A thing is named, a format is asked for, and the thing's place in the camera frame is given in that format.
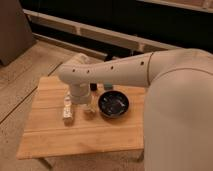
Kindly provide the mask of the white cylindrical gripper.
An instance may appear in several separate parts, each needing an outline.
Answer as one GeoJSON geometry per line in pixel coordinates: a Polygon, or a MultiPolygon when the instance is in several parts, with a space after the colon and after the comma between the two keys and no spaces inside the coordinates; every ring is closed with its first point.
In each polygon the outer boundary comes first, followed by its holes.
{"type": "Polygon", "coordinates": [[[83,112],[88,115],[96,113],[96,107],[91,104],[91,91],[88,84],[71,84],[70,96],[64,98],[63,121],[65,125],[71,125],[74,121],[73,104],[84,104],[83,112]]]}

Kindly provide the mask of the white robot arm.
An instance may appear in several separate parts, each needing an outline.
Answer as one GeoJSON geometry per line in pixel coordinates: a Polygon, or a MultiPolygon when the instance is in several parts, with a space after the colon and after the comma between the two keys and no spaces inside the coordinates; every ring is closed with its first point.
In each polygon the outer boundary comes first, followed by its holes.
{"type": "Polygon", "coordinates": [[[59,79],[77,104],[89,101],[91,83],[146,87],[145,171],[213,171],[213,54],[175,49],[96,64],[77,54],[59,79]]]}

